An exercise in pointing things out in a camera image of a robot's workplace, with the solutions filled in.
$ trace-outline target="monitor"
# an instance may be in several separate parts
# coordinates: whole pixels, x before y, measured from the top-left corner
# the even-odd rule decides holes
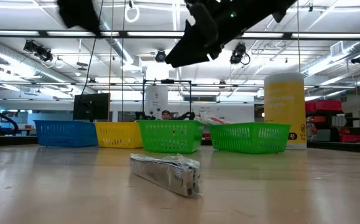
[[[110,93],[88,94],[75,96],[73,105],[74,120],[108,119]]]

